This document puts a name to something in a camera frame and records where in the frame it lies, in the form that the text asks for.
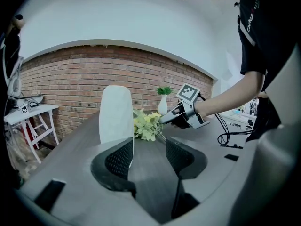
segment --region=black mesh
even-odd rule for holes
[[[194,161],[194,156],[190,152],[169,140],[166,141],[166,157],[177,176],[179,176],[182,169],[188,167]]]
[[[106,168],[114,175],[127,180],[128,167],[133,159],[133,142],[129,142],[105,159]]]

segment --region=white ceiling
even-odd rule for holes
[[[24,17],[29,18],[36,11],[43,9],[52,0],[40,0],[40,6],[37,6],[35,1],[32,4],[30,14],[24,14]],[[237,62],[237,67],[241,63],[241,44],[237,29],[238,8],[234,7],[234,3],[238,0],[176,0],[178,3],[183,3],[185,7],[189,7],[200,19],[205,19],[210,24],[213,33],[217,39],[217,43],[225,48],[225,51],[232,54]],[[30,6],[31,1],[27,1],[27,6]]]

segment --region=black cable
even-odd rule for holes
[[[205,101],[206,99],[201,95],[201,93],[198,94],[199,97],[201,97],[201,99],[203,101]],[[236,136],[244,136],[244,135],[249,135],[251,134],[253,131],[255,131],[256,129],[253,130],[249,130],[249,131],[236,131],[236,132],[229,132],[228,129],[228,125],[225,122],[225,120],[223,119],[223,117],[220,114],[214,114],[217,118],[217,120],[219,121],[219,123],[221,124],[222,128],[224,129],[225,133],[220,134],[217,137],[217,141],[220,145],[227,145],[230,141],[230,135],[236,135]]]
[[[32,103],[34,103],[34,104],[38,104],[38,102],[36,102],[36,101],[31,101],[30,103],[29,103],[29,105],[31,105]]]

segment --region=person's hand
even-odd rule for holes
[[[176,110],[174,110],[174,112],[176,112],[177,114],[180,112],[180,110],[179,109],[176,109]],[[174,128],[179,128],[176,124],[173,124],[172,122],[171,122],[171,125],[174,127]]]
[[[204,119],[207,116],[205,108],[202,106],[203,101],[197,101],[194,103],[194,111],[199,113],[201,117]]]

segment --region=black t-shirt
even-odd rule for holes
[[[240,0],[241,74],[267,70],[266,86],[275,78],[299,37],[298,4],[299,0]]]
[[[265,91],[265,89],[267,88],[268,86],[268,83],[270,83],[270,80],[269,80],[269,74],[266,74],[266,78],[264,80],[264,84],[263,84],[263,87],[262,87],[262,90],[261,91]],[[258,106],[257,106],[257,117],[263,117],[263,116],[266,116],[267,115],[267,111],[269,109],[268,107],[268,99],[267,98],[262,98],[262,97],[258,97]]]

